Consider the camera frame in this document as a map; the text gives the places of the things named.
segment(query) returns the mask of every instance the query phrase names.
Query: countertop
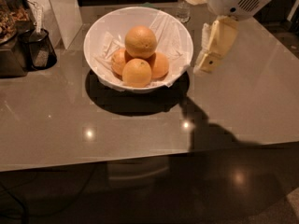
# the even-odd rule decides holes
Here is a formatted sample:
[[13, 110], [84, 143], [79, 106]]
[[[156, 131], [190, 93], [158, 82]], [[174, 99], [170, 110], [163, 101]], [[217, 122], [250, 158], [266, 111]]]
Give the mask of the countertop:
[[[239, 23], [213, 74], [190, 68], [172, 88], [131, 94], [99, 83], [82, 50], [90, 25], [115, 8], [82, 7], [84, 25], [52, 68], [0, 79], [0, 171], [299, 141], [299, 60], [256, 20]], [[192, 7], [192, 62], [214, 19]]]

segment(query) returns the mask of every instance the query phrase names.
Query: black container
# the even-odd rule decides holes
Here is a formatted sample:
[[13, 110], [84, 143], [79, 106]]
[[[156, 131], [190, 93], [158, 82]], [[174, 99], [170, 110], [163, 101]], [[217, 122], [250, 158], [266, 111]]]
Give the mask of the black container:
[[26, 53], [29, 70], [45, 70], [57, 63], [57, 56], [50, 43], [49, 33], [42, 29], [41, 35], [36, 35], [32, 39], [35, 30], [30, 30], [19, 35], [19, 41], [22, 43]]

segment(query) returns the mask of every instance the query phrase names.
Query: black vent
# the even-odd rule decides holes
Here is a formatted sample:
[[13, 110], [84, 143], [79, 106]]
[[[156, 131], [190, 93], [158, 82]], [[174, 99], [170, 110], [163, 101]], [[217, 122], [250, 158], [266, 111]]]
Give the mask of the black vent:
[[238, 5], [245, 11], [251, 12], [259, 6], [259, 0], [239, 0]]

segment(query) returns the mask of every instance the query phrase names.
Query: white wall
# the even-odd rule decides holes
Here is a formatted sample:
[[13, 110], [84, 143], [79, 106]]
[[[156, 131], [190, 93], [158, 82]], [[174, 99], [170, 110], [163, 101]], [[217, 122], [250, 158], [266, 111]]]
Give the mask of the white wall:
[[57, 21], [55, 19], [53, 10], [50, 5], [49, 0], [29, 0], [31, 2], [37, 2], [38, 4], [43, 6], [44, 9], [44, 28], [49, 31], [50, 42], [54, 47], [58, 45], [61, 40], [61, 34], [59, 31], [59, 27]]

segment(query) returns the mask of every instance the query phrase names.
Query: orange fruit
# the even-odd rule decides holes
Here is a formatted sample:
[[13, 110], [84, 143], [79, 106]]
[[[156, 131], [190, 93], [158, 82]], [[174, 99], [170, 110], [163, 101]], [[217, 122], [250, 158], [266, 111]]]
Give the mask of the orange fruit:
[[158, 42], [149, 27], [138, 25], [128, 31], [124, 45], [132, 57], [147, 59], [155, 52]]
[[151, 67], [151, 78], [160, 78], [168, 73], [169, 61], [163, 53], [155, 52], [147, 61]]
[[133, 58], [123, 68], [122, 80], [124, 85], [143, 88], [150, 84], [151, 68], [147, 61]]
[[131, 60], [133, 59], [129, 53], [126, 51], [125, 48], [117, 49], [113, 52], [112, 57], [111, 57], [111, 67], [112, 70], [122, 76], [122, 70], [124, 66]]

